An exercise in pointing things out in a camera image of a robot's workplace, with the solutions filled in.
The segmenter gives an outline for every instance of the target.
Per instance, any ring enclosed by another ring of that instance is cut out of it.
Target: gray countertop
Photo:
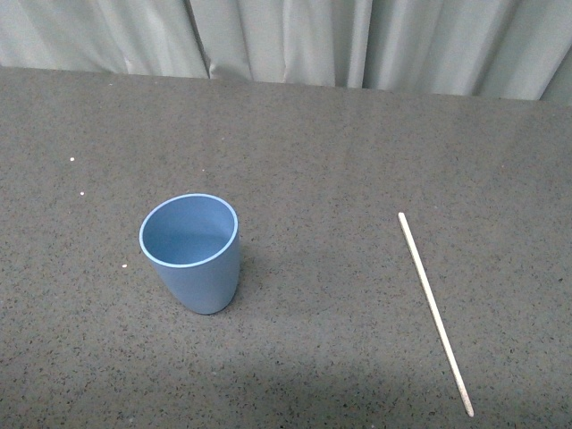
[[[572,425],[572,109],[7,68],[0,108],[2,427]],[[194,191],[240,219],[211,316],[139,249]]]

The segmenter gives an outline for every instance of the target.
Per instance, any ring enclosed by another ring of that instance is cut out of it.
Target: wooden stick
[[[458,392],[461,395],[461,399],[463,399],[463,404],[465,405],[465,410],[467,414],[472,417],[475,415],[475,411],[473,411],[473,406],[471,405],[471,400],[468,397],[467,389],[465,388],[465,384],[463,383],[463,378],[461,377],[461,372],[458,370],[457,361],[455,360],[455,355],[453,355],[453,350],[449,344],[449,338],[447,337],[447,333],[445,332],[445,327],[443,326],[443,322],[441,320],[441,316],[439,315],[439,308],[437,308],[437,303],[435,303],[435,298],[433,297],[433,293],[431,292],[431,286],[429,286],[429,281],[427,280],[427,275],[425,274],[425,269],[423,268],[423,263],[421,262],[421,257],[419,257],[419,252],[417,252],[417,247],[415,242],[413,241],[413,236],[411,235],[411,231],[409,230],[408,220],[405,218],[403,213],[399,213],[399,218],[401,222],[401,229],[403,230],[403,234],[405,234],[405,240],[409,244],[409,250],[411,251],[411,256],[413,257],[413,261],[415,262],[415,267],[417,269],[417,274],[419,275],[419,280],[421,280],[421,284],[423,284],[423,290],[425,291],[425,295],[427,296],[427,301],[429,301],[429,307],[431,308],[431,313],[433,314],[433,320],[435,321],[435,325],[437,326],[437,331],[439,332],[439,336],[441,337],[441,343],[443,348],[445,349],[445,353],[447,354],[447,359],[449,360],[450,369],[455,376],[455,382],[457,383]]]

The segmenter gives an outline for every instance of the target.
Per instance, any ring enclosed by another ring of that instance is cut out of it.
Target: curtain
[[[0,64],[572,105],[570,0],[0,0]]]

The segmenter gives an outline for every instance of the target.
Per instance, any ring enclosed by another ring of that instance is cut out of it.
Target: cup rim
[[[151,255],[149,253],[149,251],[147,250],[147,247],[145,246],[145,243],[143,241],[143,231],[145,230],[145,227],[147,225],[147,222],[149,219],[151,219],[151,217],[157,212],[159,211],[161,208],[163,208],[164,206],[166,206],[167,204],[172,203],[173,201],[176,201],[177,199],[182,199],[182,198],[196,198],[196,197],[203,197],[203,198],[211,198],[214,199],[216,201],[218,201],[219,203],[222,203],[226,206],[226,208],[229,209],[229,211],[231,212],[232,215],[232,220],[234,222],[234,229],[232,230],[232,235],[229,238],[229,240],[226,242],[226,244],[223,246],[223,248],[221,248],[218,252],[216,252],[214,255],[206,258],[206,259],[202,259],[200,261],[197,262],[193,262],[191,264],[171,264],[169,262],[165,262],[162,261],[161,259],[157,259],[156,257],[154,257],[153,255]],[[145,256],[148,257],[151,261],[155,262],[156,264],[162,265],[162,266],[168,266],[171,268],[190,268],[192,266],[198,266],[198,265],[203,265],[206,264],[207,262],[212,261],[213,259],[218,258],[222,253],[224,253],[226,251],[226,249],[233,243],[234,239],[236,238],[236,235],[239,233],[239,218],[236,215],[236,212],[234,211],[234,209],[232,208],[232,206],[227,203],[226,201],[224,201],[222,198],[219,198],[215,195],[210,195],[210,194],[185,194],[185,195],[179,195],[178,197],[174,197],[171,199],[168,199],[166,201],[164,201],[163,203],[161,203],[159,206],[155,207],[153,210],[151,210],[151,212],[147,215],[147,217],[145,218],[145,220],[143,221],[143,223],[141,224],[141,227],[139,228],[139,245],[141,246],[141,250],[143,250],[143,253],[145,253]]]

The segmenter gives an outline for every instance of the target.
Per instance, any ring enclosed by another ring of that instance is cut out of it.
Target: blue cup
[[[229,305],[239,282],[239,219],[219,197],[188,194],[157,206],[139,244],[185,307],[210,315]]]

